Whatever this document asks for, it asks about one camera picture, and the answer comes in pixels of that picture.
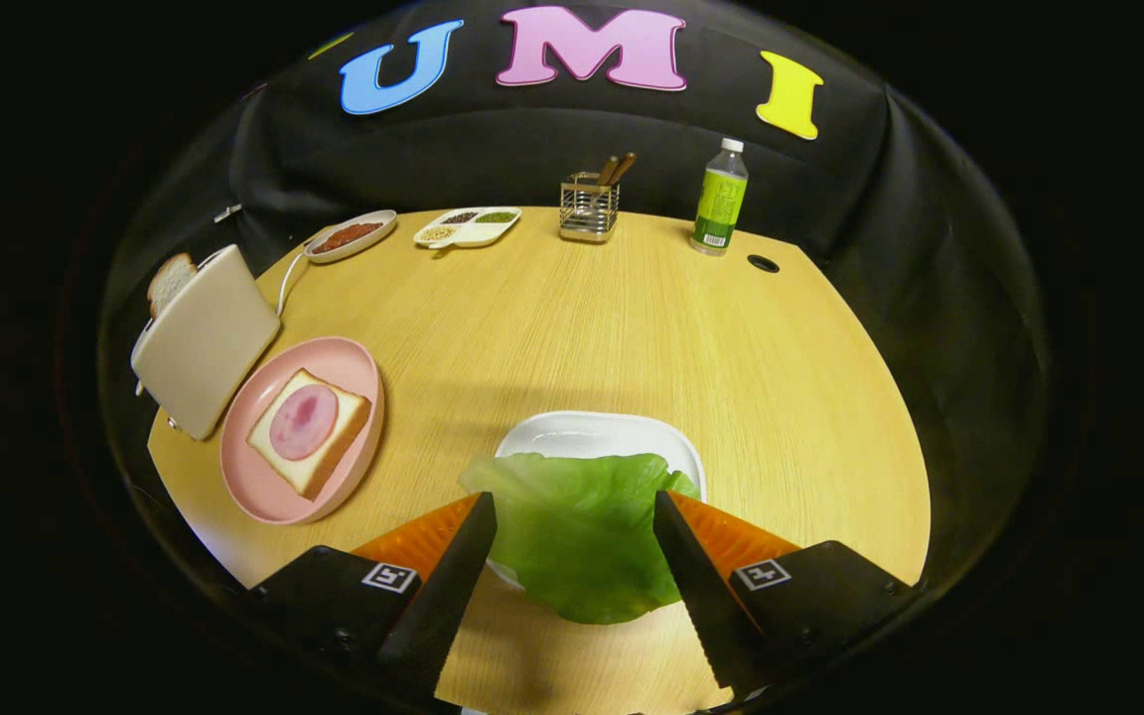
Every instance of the utensil holder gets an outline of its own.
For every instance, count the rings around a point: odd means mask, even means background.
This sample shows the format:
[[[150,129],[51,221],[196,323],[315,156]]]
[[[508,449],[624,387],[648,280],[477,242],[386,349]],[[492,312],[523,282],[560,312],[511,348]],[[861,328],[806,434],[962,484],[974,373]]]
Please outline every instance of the utensil holder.
[[[598,185],[598,172],[578,172],[559,183],[559,237],[604,244],[617,230],[621,185]]]

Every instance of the pink plate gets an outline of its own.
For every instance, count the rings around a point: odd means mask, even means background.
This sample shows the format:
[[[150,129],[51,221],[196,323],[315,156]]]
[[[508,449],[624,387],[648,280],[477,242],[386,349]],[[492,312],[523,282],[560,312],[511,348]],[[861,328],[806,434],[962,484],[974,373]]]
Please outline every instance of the pink plate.
[[[373,404],[368,421],[337,462],[315,499],[304,499],[281,479],[254,447],[245,444],[254,422],[268,410],[299,367]],[[382,435],[382,380],[365,345],[345,337],[318,337],[277,355],[245,381],[232,399],[219,445],[223,484],[249,516],[269,524],[303,524],[340,506],[363,479]]]

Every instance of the wooden table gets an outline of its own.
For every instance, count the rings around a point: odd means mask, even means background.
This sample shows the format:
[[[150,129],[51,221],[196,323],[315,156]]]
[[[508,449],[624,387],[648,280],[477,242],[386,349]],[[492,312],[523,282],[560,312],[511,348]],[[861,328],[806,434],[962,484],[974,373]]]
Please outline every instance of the wooden table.
[[[405,214],[380,244],[295,268],[263,360],[319,335],[376,358],[387,426],[364,483],[323,519],[252,519],[219,470],[220,422],[193,442],[156,418],[149,451],[200,540],[254,585],[313,545],[350,549],[462,498],[456,477],[524,418],[658,418],[696,445],[708,501],[808,546],[840,539],[915,583],[930,490],[901,395],[836,291],[793,245],[736,232],[726,256],[686,245],[690,221],[621,214],[604,245],[558,239],[525,208],[496,244],[432,252]],[[779,272],[753,268],[762,254]],[[294,253],[259,279],[276,304]],[[436,696],[483,712],[691,712],[724,702],[681,603],[636,621],[561,620],[486,569]]]

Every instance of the blue letter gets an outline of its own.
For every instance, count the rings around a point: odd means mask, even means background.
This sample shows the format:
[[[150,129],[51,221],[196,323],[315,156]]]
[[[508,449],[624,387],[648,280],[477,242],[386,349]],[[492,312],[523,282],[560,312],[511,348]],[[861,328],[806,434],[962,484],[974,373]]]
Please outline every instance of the blue letter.
[[[404,104],[430,89],[444,73],[448,56],[448,35],[462,25],[461,19],[450,19],[411,34],[410,41],[418,45],[418,59],[414,61],[412,76],[399,85],[378,87],[378,66],[381,64],[382,55],[395,49],[395,45],[368,50],[344,64],[340,70],[342,109],[352,114],[373,114],[383,109],[395,108],[396,104]]]

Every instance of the white toaster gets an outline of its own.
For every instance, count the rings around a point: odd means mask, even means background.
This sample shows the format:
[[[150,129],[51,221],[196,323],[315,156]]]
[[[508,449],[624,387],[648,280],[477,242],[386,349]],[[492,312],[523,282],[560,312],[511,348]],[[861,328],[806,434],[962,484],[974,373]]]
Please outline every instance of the white toaster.
[[[281,328],[236,245],[205,259],[132,350],[132,370],[177,429],[205,439]]]

